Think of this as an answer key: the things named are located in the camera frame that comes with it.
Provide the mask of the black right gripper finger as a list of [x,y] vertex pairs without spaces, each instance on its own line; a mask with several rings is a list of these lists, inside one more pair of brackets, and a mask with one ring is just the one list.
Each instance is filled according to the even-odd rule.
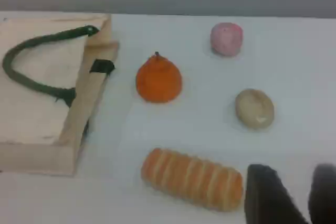
[[276,170],[262,164],[247,169],[244,200],[247,223],[307,223]]
[[308,210],[312,223],[335,223],[335,166],[319,164],[312,176]]

